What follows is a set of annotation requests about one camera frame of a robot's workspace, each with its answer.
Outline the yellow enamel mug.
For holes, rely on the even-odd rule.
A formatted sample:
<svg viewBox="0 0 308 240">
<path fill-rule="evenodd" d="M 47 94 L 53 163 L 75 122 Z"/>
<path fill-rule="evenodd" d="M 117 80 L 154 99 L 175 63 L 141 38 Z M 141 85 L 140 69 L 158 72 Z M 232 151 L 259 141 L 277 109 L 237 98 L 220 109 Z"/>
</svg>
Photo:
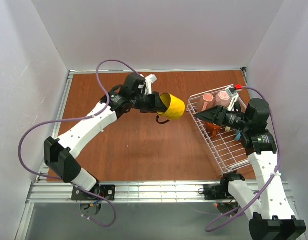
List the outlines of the yellow enamel mug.
<svg viewBox="0 0 308 240">
<path fill-rule="evenodd" d="M 185 103 L 181 99 L 169 93 L 163 93 L 159 96 L 159 98 L 167 107 L 167 110 L 157 112 L 157 117 L 155 120 L 158 124 L 163 125 L 171 120 L 178 120 L 183 116 L 185 112 Z M 160 117 L 165 117 L 167 120 L 160 122 Z"/>
</svg>

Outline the pink floral textured mug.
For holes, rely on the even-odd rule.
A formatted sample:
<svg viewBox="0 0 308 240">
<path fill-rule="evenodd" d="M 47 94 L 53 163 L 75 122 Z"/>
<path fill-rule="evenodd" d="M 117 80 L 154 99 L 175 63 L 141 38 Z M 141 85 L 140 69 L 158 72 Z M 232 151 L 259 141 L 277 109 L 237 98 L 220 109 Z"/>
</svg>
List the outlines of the pink floral textured mug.
<svg viewBox="0 0 308 240">
<path fill-rule="evenodd" d="M 206 111 L 214 106 L 214 96 L 209 93 L 205 93 L 198 101 L 197 112 Z"/>
</svg>

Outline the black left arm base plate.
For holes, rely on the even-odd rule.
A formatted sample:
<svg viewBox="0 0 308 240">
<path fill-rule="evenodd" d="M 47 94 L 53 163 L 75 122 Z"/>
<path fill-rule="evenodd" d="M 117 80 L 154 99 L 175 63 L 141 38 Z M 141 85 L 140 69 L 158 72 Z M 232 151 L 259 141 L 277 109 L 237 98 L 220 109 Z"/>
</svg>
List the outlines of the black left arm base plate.
<svg viewBox="0 0 308 240">
<path fill-rule="evenodd" d="M 97 185 L 92 188 L 90 192 L 86 193 L 79 187 L 74 186 L 71 193 L 72 201 L 96 201 L 98 197 L 91 195 L 91 193 L 101 196 L 107 200 L 113 201 L 115 197 L 115 188 L 113 184 Z"/>
</svg>

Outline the pale pink faceted mug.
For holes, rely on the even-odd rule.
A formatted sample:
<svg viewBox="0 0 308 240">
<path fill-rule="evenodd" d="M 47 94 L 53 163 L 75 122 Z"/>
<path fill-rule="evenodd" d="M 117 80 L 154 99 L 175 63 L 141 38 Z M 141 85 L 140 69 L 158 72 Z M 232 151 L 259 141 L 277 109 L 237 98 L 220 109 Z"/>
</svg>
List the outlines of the pale pink faceted mug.
<svg viewBox="0 0 308 240">
<path fill-rule="evenodd" d="M 229 94 L 224 90 L 218 92 L 214 96 L 214 106 L 223 106 L 227 108 L 230 104 L 230 101 L 231 99 L 230 99 Z"/>
</svg>

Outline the blue floral mug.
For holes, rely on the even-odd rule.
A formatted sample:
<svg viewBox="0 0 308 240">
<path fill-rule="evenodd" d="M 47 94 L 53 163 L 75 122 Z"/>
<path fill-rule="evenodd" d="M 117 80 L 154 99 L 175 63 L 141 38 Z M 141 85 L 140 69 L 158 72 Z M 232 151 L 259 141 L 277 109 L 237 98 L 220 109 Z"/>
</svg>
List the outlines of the blue floral mug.
<svg viewBox="0 0 308 240">
<path fill-rule="evenodd" d="M 241 131 L 235 130 L 235 141 L 239 141 L 241 139 Z"/>
</svg>

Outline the orange black patterned mug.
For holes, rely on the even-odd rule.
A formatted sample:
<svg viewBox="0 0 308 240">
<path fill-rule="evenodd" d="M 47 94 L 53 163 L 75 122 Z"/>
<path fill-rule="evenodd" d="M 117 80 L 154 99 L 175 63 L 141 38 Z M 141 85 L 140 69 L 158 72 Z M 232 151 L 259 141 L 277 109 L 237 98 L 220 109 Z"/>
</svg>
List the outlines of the orange black patterned mug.
<svg viewBox="0 0 308 240">
<path fill-rule="evenodd" d="M 217 133 L 219 130 L 221 130 L 222 126 L 221 125 L 216 125 L 210 122 L 205 122 L 205 130 L 208 133 L 211 133 L 211 136 L 214 138 L 216 137 Z"/>
</svg>

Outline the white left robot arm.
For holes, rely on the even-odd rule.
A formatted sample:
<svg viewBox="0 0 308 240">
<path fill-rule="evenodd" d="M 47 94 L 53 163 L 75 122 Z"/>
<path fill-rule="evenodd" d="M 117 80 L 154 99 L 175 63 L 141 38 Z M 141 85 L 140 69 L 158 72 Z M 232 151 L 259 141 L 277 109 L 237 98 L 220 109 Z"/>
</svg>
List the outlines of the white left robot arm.
<svg viewBox="0 0 308 240">
<path fill-rule="evenodd" d="M 128 75 L 122 85 L 113 87 L 100 99 L 85 119 L 57 138 L 44 141 L 45 165 L 65 183 L 88 192 L 94 189 L 98 180 L 78 164 L 77 156 L 97 134 L 131 109 L 141 113 L 166 110 L 159 93 L 151 90 L 156 80 L 153 74 Z"/>
</svg>

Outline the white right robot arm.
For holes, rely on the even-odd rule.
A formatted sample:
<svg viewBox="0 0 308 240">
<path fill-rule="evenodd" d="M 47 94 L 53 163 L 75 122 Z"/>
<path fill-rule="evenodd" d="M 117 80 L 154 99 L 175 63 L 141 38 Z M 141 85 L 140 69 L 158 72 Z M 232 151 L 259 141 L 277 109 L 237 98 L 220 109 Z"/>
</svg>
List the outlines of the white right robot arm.
<svg viewBox="0 0 308 240">
<path fill-rule="evenodd" d="M 217 105 L 195 115 L 207 123 L 241 132 L 241 143 L 253 167 L 258 193 L 254 194 L 239 174 L 225 175 L 221 186 L 238 202 L 241 213 L 246 214 L 252 239 L 295 240 L 305 233 L 306 225 L 296 218 L 287 200 L 279 173 L 281 160 L 277 146 L 266 128 L 269 116 L 269 104 L 257 98 L 249 101 L 245 112 Z"/>
</svg>

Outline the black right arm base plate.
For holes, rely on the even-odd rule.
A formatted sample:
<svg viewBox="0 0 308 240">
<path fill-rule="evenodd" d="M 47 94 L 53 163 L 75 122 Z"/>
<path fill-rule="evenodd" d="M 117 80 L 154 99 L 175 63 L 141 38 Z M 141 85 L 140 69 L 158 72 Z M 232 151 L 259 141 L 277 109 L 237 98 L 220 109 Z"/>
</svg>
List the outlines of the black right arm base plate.
<svg viewBox="0 0 308 240">
<path fill-rule="evenodd" d="M 205 200 L 234 200 L 234 197 L 228 191 L 228 186 L 221 184 L 204 184 L 198 189 L 197 193 L 204 196 Z"/>
</svg>

